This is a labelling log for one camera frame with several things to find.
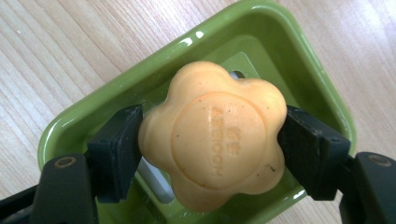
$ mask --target soap dish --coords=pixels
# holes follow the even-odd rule
[[[270,81],[288,105],[332,126],[354,147],[352,119],[295,19],[273,1],[245,0],[225,8],[61,113],[41,137],[40,168],[65,153],[83,153],[87,141],[118,110],[141,104],[147,113],[163,102],[173,75],[195,61],[218,63],[236,77]],[[287,170],[277,186],[264,194],[238,194],[214,212],[194,213],[176,199],[161,203],[136,174],[125,202],[99,203],[98,211],[102,223],[263,223],[304,196],[304,189]]]

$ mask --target flower-shaped soap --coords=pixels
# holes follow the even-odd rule
[[[271,83],[190,63],[143,120],[139,146],[170,175],[185,207],[209,212],[235,193],[260,194],[277,184],[285,165],[276,137],[285,117],[285,100]]]

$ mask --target metal rivet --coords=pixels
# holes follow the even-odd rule
[[[76,162],[76,158],[74,158],[74,157],[63,157],[63,158],[60,158],[59,160],[57,160],[57,161],[54,163],[54,166],[55,166],[56,168],[62,169],[62,168],[64,168],[64,167],[67,167],[67,166],[69,166],[69,165],[72,165],[72,164],[75,163],[75,162]]]
[[[380,165],[380,166],[391,166],[392,162],[388,160],[386,157],[379,156],[379,155],[369,155],[369,160],[373,163]]]

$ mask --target wood grain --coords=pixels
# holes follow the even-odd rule
[[[0,199],[37,183],[36,148],[64,109],[227,7],[223,1],[0,1]],[[277,1],[353,116],[358,151],[396,158],[396,2]],[[305,198],[272,223],[340,223]]]

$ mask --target green plastic tray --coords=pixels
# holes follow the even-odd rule
[[[276,85],[289,105],[298,106],[355,144],[353,122],[332,83],[290,13],[273,1],[233,4],[149,56],[60,114],[44,131],[38,148],[40,168],[70,152],[84,152],[87,140],[116,111],[142,104],[149,111],[166,97],[171,78],[186,63],[219,63],[244,77]],[[235,195],[219,210],[194,213],[177,200],[160,203],[139,174],[128,199],[98,204],[102,223],[263,223],[305,196],[286,171],[262,195]]]

